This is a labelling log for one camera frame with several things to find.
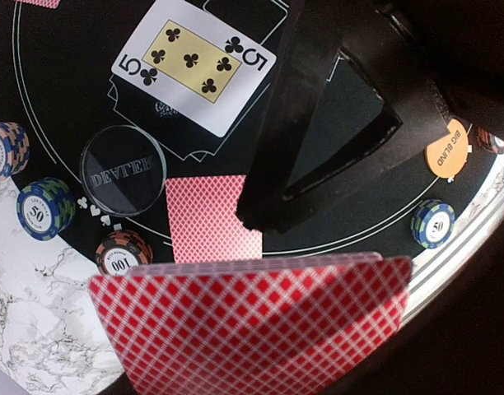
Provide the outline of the blue white chip seat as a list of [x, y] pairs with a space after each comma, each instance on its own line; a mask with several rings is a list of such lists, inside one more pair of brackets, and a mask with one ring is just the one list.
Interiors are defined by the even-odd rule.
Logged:
[[0, 123], [0, 182], [19, 174], [30, 160], [30, 141], [18, 123]]

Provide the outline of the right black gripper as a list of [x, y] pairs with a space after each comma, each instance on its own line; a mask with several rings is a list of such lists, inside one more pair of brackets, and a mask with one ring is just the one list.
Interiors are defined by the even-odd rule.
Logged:
[[504, 140], [504, 1], [397, 1], [451, 111]]

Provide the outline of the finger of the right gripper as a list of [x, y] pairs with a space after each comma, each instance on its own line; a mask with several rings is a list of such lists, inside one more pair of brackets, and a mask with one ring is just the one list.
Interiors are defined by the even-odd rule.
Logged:
[[[344, 91], [327, 80], [344, 61], [381, 100], [380, 112], [324, 163], [292, 171], [319, 130], [340, 132]], [[395, 1], [295, 1], [278, 47], [257, 149], [236, 215], [284, 233], [401, 165], [446, 134], [449, 111]]]

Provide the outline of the five of clubs card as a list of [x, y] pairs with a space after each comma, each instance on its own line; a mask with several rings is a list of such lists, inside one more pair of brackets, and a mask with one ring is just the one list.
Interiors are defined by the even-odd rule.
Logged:
[[186, 1], [156, 1], [111, 71], [224, 137], [276, 63], [273, 53]]

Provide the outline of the green chip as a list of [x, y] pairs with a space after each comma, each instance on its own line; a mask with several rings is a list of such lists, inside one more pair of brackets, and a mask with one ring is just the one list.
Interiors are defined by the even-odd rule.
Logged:
[[16, 214], [21, 226], [32, 238], [48, 241], [72, 224], [76, 201], [64, 181], [45, 177], [20, 191]]

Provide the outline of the red playing card deck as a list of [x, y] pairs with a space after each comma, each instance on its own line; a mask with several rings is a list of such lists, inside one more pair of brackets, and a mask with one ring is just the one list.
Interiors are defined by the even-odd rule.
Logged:
[[412, 272], [378, 253], [154, 264], [89, 291], [139, 394], [317, 394], [399, 330]]

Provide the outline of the red chip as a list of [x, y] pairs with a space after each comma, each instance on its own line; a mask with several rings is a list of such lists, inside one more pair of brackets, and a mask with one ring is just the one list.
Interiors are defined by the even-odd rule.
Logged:
[[101, 274], [124, 276], [132, 267], [153, 262], [150, 244], [137, 232], [117, 230], [107, 235], [95, 252]]
[[481, 127], [477, 128], [477, 141], [480, 147], [485, 151], [496, 155], [504, 154], [504, 141], [499, 137], [492, 135]]

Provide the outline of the orange big blind button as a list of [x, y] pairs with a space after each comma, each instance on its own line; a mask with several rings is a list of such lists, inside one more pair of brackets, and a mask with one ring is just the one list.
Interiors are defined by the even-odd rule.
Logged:
[[429, 170], [438, 178], [451, 180], [465, 166], [472, 148], [464, 125], [453, 118], [447, 125], [447, 134], [425, 149]]

